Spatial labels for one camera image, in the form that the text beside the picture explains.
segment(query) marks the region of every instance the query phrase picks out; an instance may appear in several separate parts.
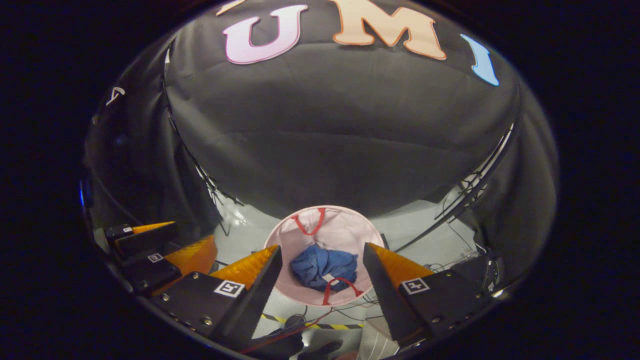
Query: red handle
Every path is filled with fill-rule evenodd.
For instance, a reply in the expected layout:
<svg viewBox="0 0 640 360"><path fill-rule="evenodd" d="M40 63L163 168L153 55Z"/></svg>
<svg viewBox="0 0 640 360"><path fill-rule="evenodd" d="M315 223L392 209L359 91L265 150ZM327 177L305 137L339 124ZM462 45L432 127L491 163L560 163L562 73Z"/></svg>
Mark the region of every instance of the red handle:
<svg viewBox="0 0 640 360"><path fill-rule="evenodd" d="M318 211L320 211L320 220L318 220L318 225L310 234L305 230L305 227L302 226L297 215L293 215L291 218L296 221L296 224L298 225L298 227L300 228L300 231L302 231L303 234L310 236L317 233L318 230L320 230L320 227L322 226L322 221L324 221L324 208L319 208Z"/></svg>
<svg viewBox="0 0 640 360"><path fill-rule="evenodd" d="M347 280L347 279L345 279L343 277L334 277L331 281L328 281L326 283L326 288L324 289L324 300L322 301L322 305L331 305L331 304L329 304L329 291L331 290L331 283L333 281L336 281L336 280L346 282L353 289L353 291L355 291L356 297L359 297L360 294L362 294L362 291L356 289L356 287L353 286L351 281L349 281L349 280Z"/></svg>

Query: laundry basket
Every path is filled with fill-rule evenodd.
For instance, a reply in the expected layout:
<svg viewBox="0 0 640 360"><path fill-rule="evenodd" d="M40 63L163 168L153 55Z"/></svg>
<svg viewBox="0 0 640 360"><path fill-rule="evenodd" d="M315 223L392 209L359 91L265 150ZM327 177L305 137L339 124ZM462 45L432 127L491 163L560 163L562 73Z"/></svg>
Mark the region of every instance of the laundry basket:
<svg viewBox="0 0 640 360"><path fill-rule="evenodd" d="M380 233L364 216L340 206L314 206L299 210L282 220L269 234L264 246L281 247L282 270L275 284L280 293L304 305L338 306L363 297L373 287L362 262L367 242L384 246ZM327 250L358 255L357 278L353 286L338 292L331 291L325 297L324 293L298 282L289 263L313 244Z"/></svg>

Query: pink letter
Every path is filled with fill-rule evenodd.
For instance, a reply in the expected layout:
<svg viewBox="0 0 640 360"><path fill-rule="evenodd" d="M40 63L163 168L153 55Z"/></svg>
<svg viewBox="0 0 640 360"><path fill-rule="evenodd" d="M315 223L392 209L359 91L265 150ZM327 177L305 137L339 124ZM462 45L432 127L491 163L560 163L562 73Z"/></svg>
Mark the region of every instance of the pink letter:
<svg viewBox="0 0 640 360"><path fill-rule="evenodd" d="M222 32L227 36L227 59L232 63L246 65L286 53L300 38L300 13L307 8L307 5L293 5L272 11L270 15L278 17L278 37L262 46L251 45L251 27L260 21L260 17L252 17L229 26Z"/></svg>

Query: white floor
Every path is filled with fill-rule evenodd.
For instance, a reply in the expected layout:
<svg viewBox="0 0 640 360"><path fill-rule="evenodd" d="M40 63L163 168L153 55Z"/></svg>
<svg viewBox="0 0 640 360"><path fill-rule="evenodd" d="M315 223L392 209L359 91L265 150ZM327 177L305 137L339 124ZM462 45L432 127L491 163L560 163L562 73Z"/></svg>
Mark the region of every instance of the white floor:
<svg viewBox="0 0 640 360"><path fill-rule="evenodd" d="M448 203L454 198L455 189L448 199ZM231 200L221 197L218 209L225 219L223 225L229 230L229 236L225 236L220 227L216 228L215 239L218 247L218 261L233 263L250 255L253 251L259 251L264 247L264 243L271 230L279 223L280 219L265 215L250 205L238 206ZM395 250L404 245L416 235L426 230L435 223L434 217L442 210L442 203L433 204L420 200L397 209L385 216L372 218L371 222L377 230L385 235L391 250ZM451 227L457 231L462 238L473 248L471 249L447 224L441 225L438 229L419 240L412 246L400 252L400 255L420 264L439 264L449 268L452 263L465 257L471 256L477 249L473 242L473 230L469 229L460 221L453 221ZM434 270L441 270L439 265L432 266ZM372 291L368 296L375 298ZM325 324L356 324L363 323L367 317L381 315L380 307L371 305L365 301L356 302L340 306L338 309L361 304L342 312L357 319L350 319L338 312L329 314L320 323ZM264 308L264 313L279 318L288 318L291 315L302 314L305 306L295 303L285 298L277 290L273 290ZM307 309L307 320L313 320L322 316L328 311L325 307L309 307ZM281 328L284 325L280 322L261 318L253 337L263 336L271 331ZM342 339L342 348L333 353L335 357L340 354L358 350L362 330L328 330L328 329L307 329L303 333L303 341L310 349L314 349L326 342Z"/></svg>

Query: yellow black tape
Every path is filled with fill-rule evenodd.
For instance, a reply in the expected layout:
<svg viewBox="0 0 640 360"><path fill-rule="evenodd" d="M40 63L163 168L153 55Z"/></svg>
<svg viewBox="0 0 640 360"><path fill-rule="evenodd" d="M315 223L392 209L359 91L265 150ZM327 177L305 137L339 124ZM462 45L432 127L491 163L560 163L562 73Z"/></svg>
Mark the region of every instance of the yellow black tape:
<svg viewBox="0 0 640 360"><path fill-rule="evenodd" d="M284 323L287 321L285 318L279 318L277 316L262 314L262 317L268 320L276 321ZM326 329L326 330L357 330L362 329L364 327L363 323L348 323L348 324L328 324L328 323L317 323L315 325L311 325L309 329Z"/></svg>

